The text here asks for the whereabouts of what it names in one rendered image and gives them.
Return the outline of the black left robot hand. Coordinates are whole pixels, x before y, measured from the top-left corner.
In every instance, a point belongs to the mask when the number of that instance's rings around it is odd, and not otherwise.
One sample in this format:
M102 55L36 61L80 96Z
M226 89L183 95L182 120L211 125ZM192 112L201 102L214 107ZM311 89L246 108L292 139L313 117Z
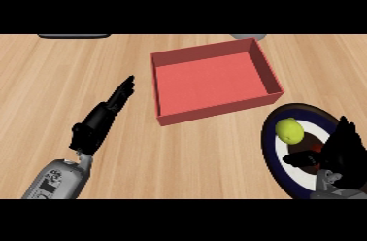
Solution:
M83 122L74 125L74 136L69 148L86 155L95 155L105 141L115 117L133 95L133 80L134 76L128 76L108 101L97 104Z

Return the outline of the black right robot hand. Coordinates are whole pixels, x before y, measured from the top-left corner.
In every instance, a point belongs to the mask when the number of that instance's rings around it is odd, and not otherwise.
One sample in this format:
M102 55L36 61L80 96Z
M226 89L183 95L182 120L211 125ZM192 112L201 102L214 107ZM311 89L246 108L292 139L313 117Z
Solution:
M283 157L294 167L319 165L323 170L341 174L333 182L339 189L361 189L367 184L367 149L364 148L355 124L341 117L336 131L330 135L322 152L311 150Z

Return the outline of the dark flat appliance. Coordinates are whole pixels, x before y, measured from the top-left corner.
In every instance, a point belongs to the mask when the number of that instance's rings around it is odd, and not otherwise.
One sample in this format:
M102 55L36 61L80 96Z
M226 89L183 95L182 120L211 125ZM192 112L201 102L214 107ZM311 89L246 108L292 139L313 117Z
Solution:
M37 34L44 39L100 39L108 38L111 34Z

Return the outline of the dark blue and white plate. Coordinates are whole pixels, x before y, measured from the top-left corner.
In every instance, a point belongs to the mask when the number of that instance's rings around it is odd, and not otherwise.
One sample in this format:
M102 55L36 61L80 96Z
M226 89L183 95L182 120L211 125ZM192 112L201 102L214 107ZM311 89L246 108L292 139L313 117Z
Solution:
M295 145L285 143L276 134L276 124L288 118L294 118L304 128L304 139ZM283 157L308 150L322 152L339 121L341 118L335 118L323 109L302 103L289 103L280 106L264 121L261 131L264 159L280 187L295 199L311 199L317 172L323 169L319 165L294 167L285 163ZM367 184L360 190L367 193Z

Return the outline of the red cardboard box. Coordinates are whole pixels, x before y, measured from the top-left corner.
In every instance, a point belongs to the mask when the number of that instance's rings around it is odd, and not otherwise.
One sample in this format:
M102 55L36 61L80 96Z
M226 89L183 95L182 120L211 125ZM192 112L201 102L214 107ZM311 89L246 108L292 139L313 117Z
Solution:
M285 94L254 38L155 52L151 66L161 125L270 105Z

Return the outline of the grey round object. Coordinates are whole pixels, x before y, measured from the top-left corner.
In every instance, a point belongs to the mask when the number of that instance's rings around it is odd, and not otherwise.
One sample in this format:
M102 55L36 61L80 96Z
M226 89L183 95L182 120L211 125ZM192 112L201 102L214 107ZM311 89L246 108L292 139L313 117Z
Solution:
M267 34L230 34L236 39L255 38L258 41L263 40Z

